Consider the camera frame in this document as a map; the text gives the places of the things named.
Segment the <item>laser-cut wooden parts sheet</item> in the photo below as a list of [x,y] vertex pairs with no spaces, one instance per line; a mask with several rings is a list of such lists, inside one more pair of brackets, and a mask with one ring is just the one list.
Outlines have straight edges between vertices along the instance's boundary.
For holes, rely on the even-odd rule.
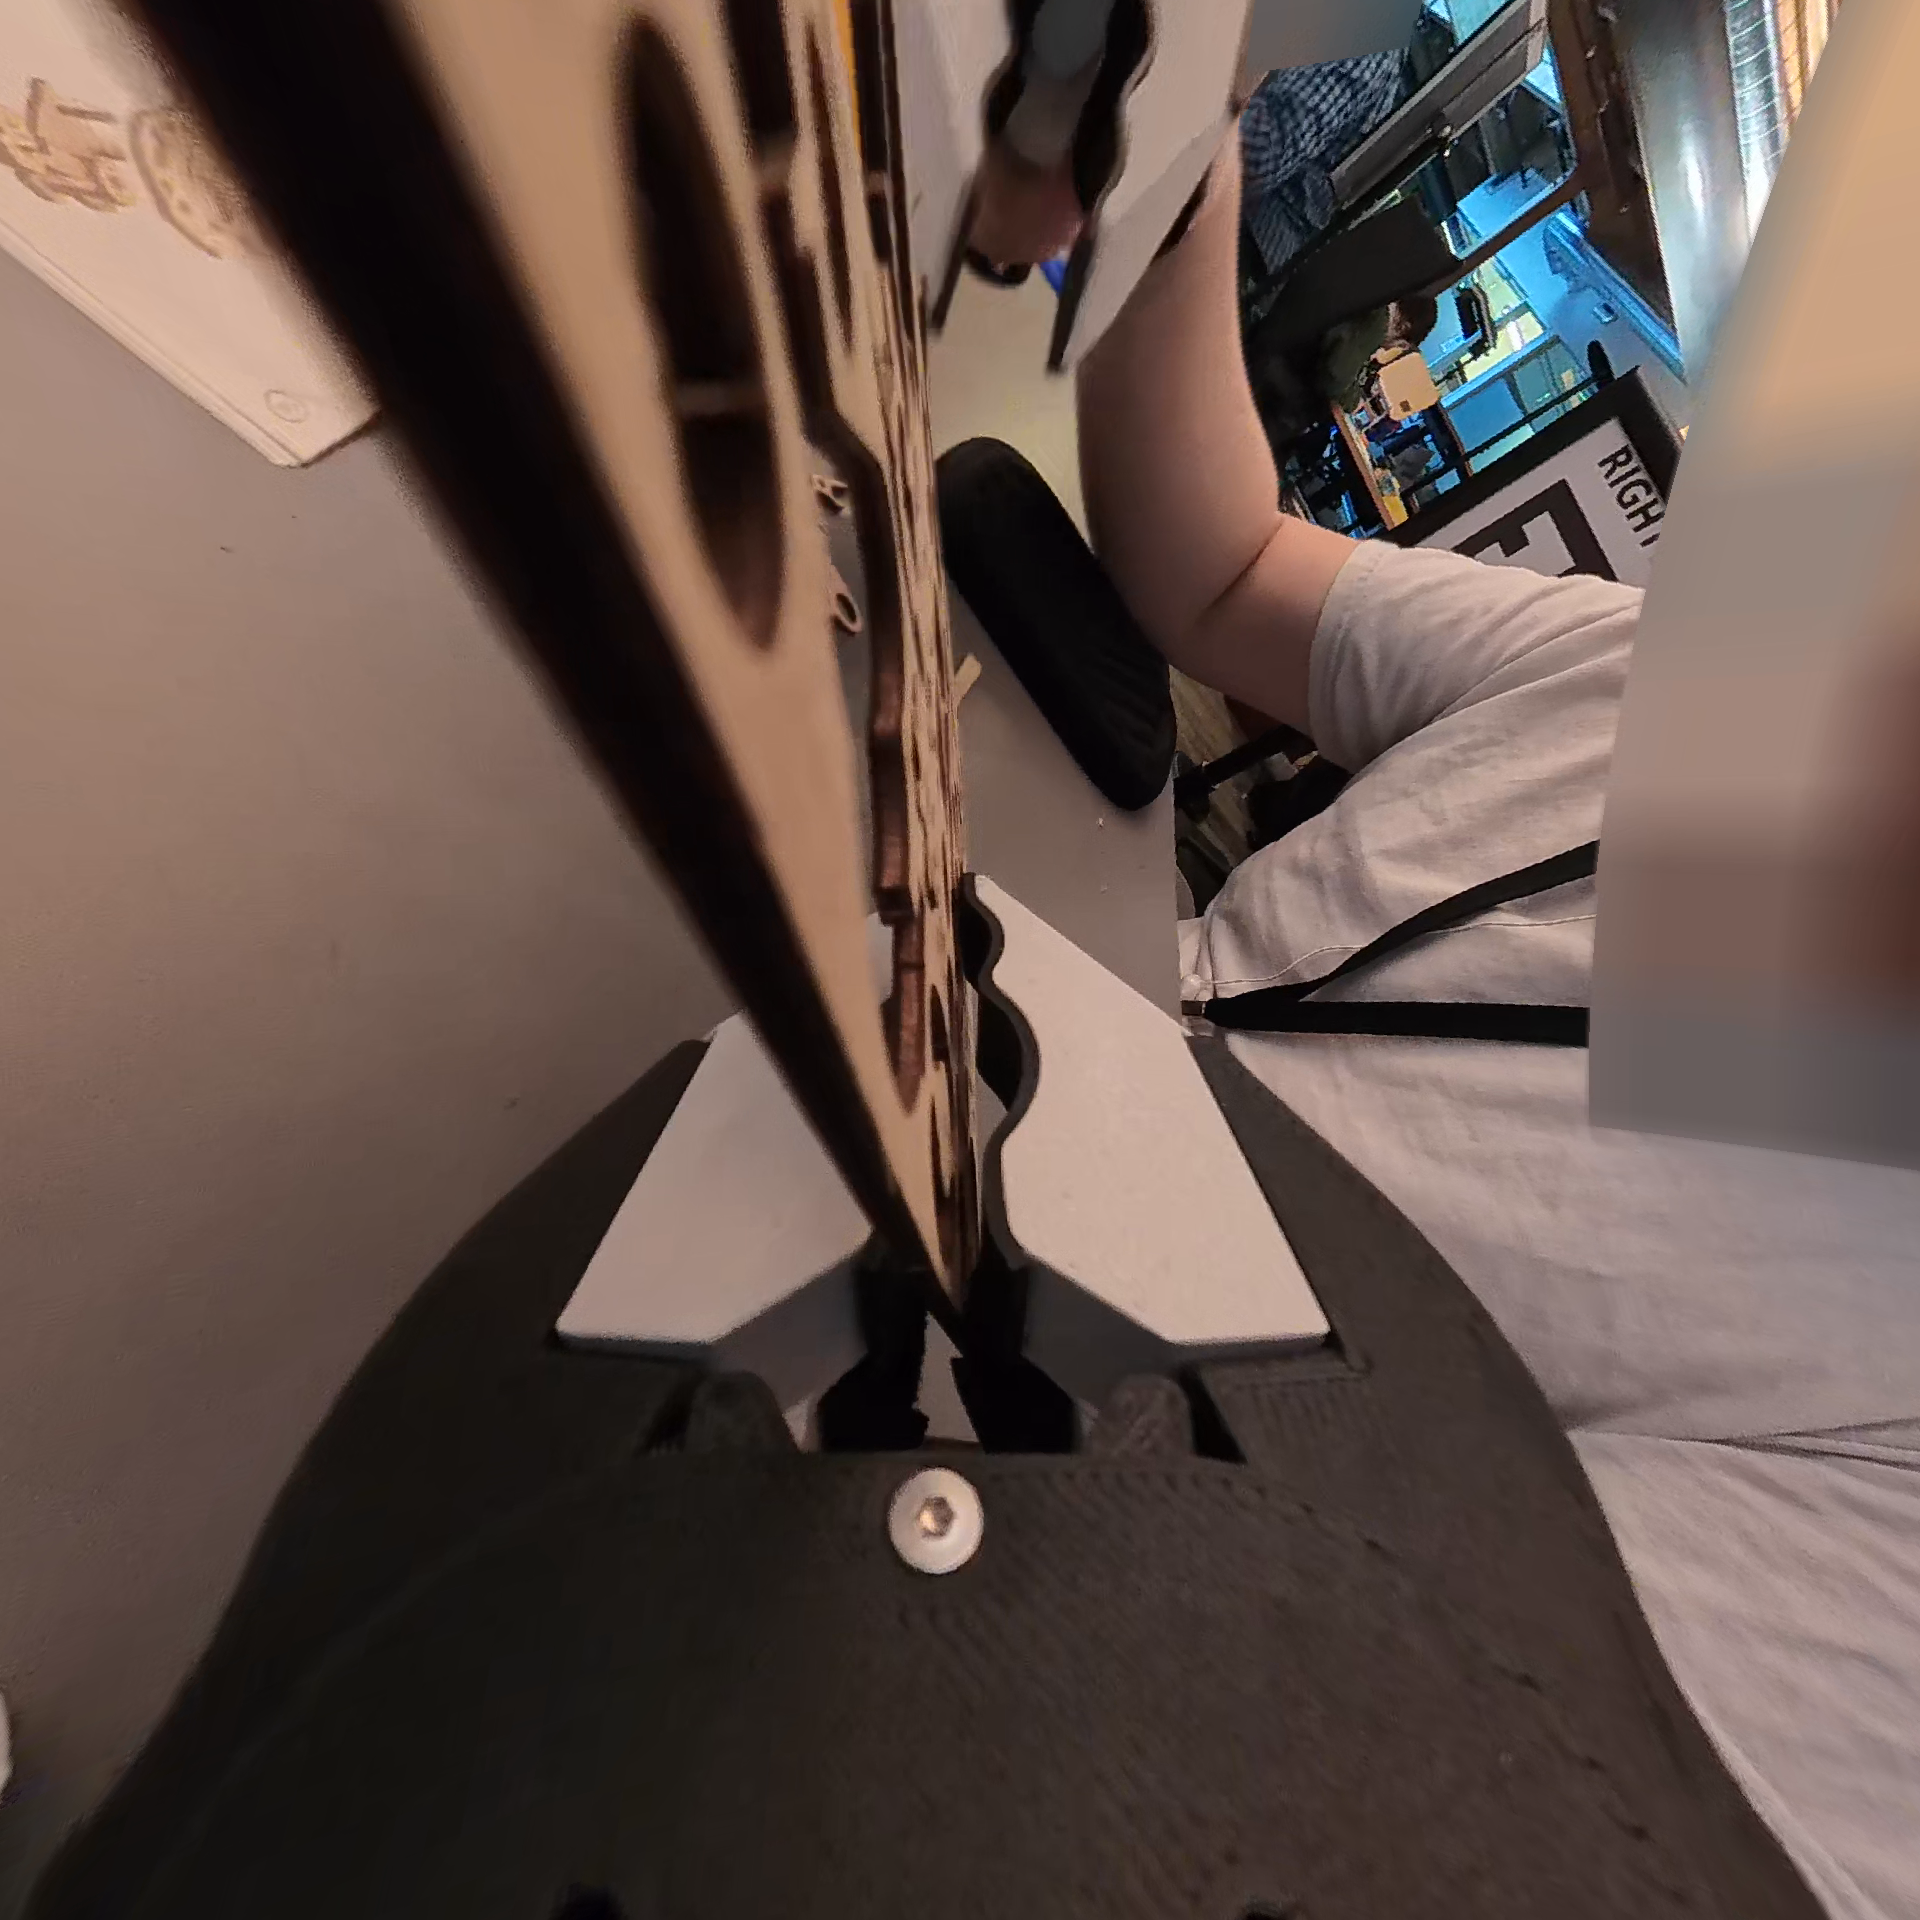
[[127,4],[887,1252],[980,1244],[892,4]]

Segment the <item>open instruction booklet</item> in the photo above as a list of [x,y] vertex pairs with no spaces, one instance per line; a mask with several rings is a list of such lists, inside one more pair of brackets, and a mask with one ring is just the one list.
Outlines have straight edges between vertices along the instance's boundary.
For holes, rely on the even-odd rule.
[[279,467],[377,407],[116,4],[3,4],[5,251]]

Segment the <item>framed square-code sign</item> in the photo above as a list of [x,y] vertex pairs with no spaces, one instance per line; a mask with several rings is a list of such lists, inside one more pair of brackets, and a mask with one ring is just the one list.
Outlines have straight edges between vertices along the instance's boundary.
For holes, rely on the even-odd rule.
[[1383,539],[1646,587],[1679,454],[1644,376],[1624,371]]

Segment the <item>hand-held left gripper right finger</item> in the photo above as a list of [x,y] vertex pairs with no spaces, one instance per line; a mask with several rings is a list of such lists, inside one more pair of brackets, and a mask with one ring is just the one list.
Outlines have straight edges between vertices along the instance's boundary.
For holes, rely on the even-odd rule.
[[974,873],[964,976],[979,1444],[1073,1449],[1126,1382],[1328,1354],[1328,1315],[1181,1022]]

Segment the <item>person's right forearm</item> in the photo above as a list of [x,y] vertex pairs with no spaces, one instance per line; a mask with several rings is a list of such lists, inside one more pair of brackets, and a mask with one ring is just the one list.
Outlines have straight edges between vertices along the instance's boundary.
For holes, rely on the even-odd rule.
[[1222,135],[1181,238],[1073,378],[1092,552],[1158,656],[1310,729],[1312,642],[1357,546],[1280,507],[1241,354],[1241,147]]

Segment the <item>person's right hand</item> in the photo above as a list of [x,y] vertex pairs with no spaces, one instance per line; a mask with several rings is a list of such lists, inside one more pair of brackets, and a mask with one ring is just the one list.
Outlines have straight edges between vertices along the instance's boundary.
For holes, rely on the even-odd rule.
[[964,266],[990,283],[1019,283],[1039,263],[1070,251],[1084,220],[1070,154],[1030,160],[993,142],[974,178]]

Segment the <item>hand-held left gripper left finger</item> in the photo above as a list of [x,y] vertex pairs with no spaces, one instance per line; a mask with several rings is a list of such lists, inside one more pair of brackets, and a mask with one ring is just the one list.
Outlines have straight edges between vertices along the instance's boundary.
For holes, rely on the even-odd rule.
[[835,1444],[904,1439],[861,1313],[873,1225],[748,1017],[715,1027],[555,1323],[567,1354],[748,1374]]

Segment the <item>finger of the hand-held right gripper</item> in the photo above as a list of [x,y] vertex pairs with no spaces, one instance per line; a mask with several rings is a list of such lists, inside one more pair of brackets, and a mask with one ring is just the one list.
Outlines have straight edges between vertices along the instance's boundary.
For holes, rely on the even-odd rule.
[[1088,216],[1047,346],[1073,371],[1115,323],[1201,190],[1241,92],[1246,3],[1115,4],[1070,172]]
[[1019,250],[975,236],[979,183],[1015,178],[999,129],[1023,87],[1027,4],[894,3],[887,15],[918,316],[942,327],[969,262],[1017,280],[1037,258],[1028,234]]

